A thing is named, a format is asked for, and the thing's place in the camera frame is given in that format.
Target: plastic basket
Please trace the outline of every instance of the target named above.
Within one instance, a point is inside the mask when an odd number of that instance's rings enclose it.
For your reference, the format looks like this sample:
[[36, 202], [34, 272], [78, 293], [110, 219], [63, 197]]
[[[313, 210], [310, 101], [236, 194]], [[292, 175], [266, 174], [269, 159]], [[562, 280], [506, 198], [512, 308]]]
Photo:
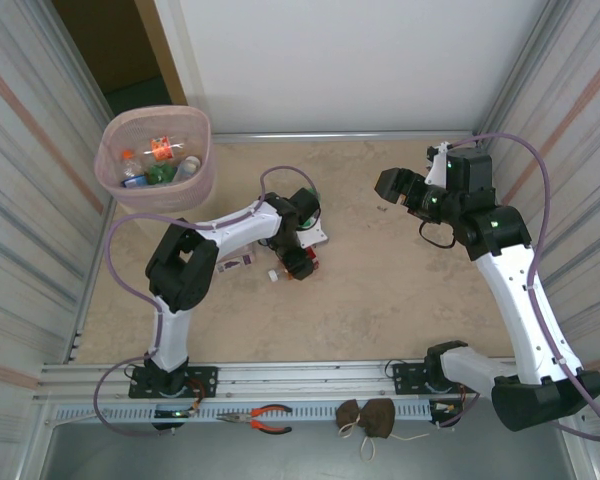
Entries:
[[[201, 160], [198, 172], [173, 185], [125, 188], [115, 174], [115, 162], [122, 152], [163, 135], [181, 135], [189, 139], [191, 154]], [[197, 108], [164, 106], [139, 108], [114, 118], [102, 135], [94, 162], [96, 178], [120, 203], [143, 212], [177, 212], [203, 203], [209, 196], [216, 176], [211, 125]]]

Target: beige floor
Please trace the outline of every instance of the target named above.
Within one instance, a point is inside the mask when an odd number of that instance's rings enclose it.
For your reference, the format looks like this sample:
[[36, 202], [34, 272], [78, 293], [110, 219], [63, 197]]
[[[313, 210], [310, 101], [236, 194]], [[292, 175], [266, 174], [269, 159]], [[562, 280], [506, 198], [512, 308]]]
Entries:
[[[280, 164], [305, 170], [322, 197], [330, 242], [318, 248], [320, 269], [302, 282], [272, 284], [276, 259], [258, 247], [249, 267], [216, 274], [194, 310], [188, 338], [192, 361], [318, 361], [422, 357], [438, 342], [462, 339], [490, 356], [511, 345], [484, 280], [461, 246], [438, 250], [418, 237], [419, 222], [404, 207], [382, 201], [373, 186], [380, 171], [402, 166], [424, 172], [428, 141], [218, 145], [218, 183], [209, 208], [188, 220], [208, 220], [257, 197], [258, 176]], [[268, 190], [291, 195], [303, 185], [276, 172]], [[124, 214], [118, 208], [116, 216]], [[449, 238], [448, 227], [427, 234]], [[113, 243], [123, 278], [147, 290], [144, 267], [165, 227], [133, 222]], [[80, 363], [110, 363], [145, 352], [153, 312], [119, 288], [101, 266], [89, 309]]]

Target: red pliers handle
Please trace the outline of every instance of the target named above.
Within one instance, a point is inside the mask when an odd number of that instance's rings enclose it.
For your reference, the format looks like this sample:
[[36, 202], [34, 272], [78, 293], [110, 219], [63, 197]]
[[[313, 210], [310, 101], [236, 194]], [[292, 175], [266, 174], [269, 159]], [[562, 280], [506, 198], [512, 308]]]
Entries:
[[291, 427], [270, 427], [269, 425], [265, 425], [264, 423], [255, 420], [254, 417], [258, 417], [267, 412], [291, 413], [292, 411], [293, 410], [286, 405], [271, 404], [261, 408], [254, 408], [251, 410], [251, 413], [223, 413], [218, 415], [217, 418], [219, 420], [224, 420], [225, 422], [249, 423], [251, 428], [268, 433], [269, 435], [284, 435], [292, 430]]

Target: green floor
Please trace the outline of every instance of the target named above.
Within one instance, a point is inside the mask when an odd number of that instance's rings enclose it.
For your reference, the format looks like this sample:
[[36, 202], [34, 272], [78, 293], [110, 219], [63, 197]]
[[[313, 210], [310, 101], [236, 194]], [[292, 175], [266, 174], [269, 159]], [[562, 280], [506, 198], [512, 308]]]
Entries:
[[162, 77], [155, 77], [105, 94], [114, 115], [139, 107], [171, 105]]

